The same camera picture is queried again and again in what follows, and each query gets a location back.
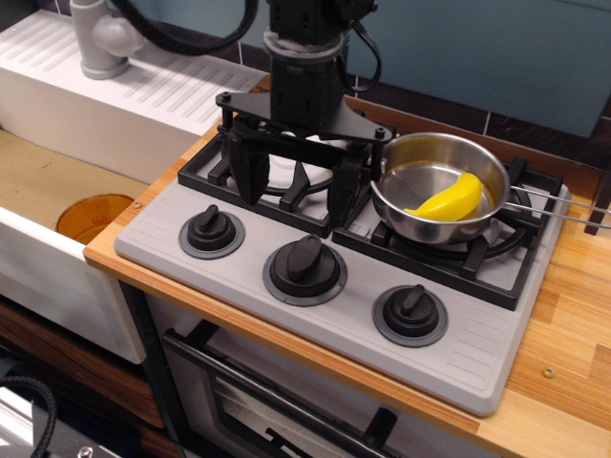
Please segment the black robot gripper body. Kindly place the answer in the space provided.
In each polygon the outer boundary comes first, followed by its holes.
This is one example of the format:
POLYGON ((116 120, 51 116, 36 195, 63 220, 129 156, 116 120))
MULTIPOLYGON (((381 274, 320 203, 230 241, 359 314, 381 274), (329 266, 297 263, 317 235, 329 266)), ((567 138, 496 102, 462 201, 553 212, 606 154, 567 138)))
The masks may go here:
POLYGON ((288 131, 301 138, 316 135, 323 140, 368 144, 365 162, 379 168, 388 129, 355 113, 345 101, 348 89, 342 55, 325 59, 274 55, 268 93, 223 92, 216 102, 222 108, 226 130, 237 114, 245 122, 263 122, 273 131, 288 131))

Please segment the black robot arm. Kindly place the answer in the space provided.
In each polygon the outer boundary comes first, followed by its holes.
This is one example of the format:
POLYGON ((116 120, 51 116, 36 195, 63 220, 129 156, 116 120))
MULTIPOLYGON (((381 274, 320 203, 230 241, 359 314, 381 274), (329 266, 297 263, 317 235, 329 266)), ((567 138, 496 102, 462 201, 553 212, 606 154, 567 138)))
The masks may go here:
POLYGON ((222 154, 244 202, 254 205, 268 184, 269 158, 283 156, 329 169, 328 223, 345 223, 363 184, 381 176, 390 129, 355 113, 345 92, 349 34, 377 47, 361 19, 373 1, 272 1, 263 43, 270 56, 267 94, 226 93, 222 154))

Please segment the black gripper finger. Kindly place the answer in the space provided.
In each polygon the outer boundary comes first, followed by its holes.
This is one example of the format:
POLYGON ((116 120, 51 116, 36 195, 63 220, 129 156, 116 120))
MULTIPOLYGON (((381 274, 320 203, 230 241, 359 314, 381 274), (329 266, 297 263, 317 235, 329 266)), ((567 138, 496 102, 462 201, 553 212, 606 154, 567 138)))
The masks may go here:
POLYGON ((259 140, 247 138, 236 129, 231 129, 227 134, 226 147, 239 194, 248 205, 254 205, 268 184, 268 152, 259 140))
POLYGON ((330 226, 342 226, 369 173, 363 156, 344 156, 331 171, 332 180, 327 192, 328 223, 330 226))

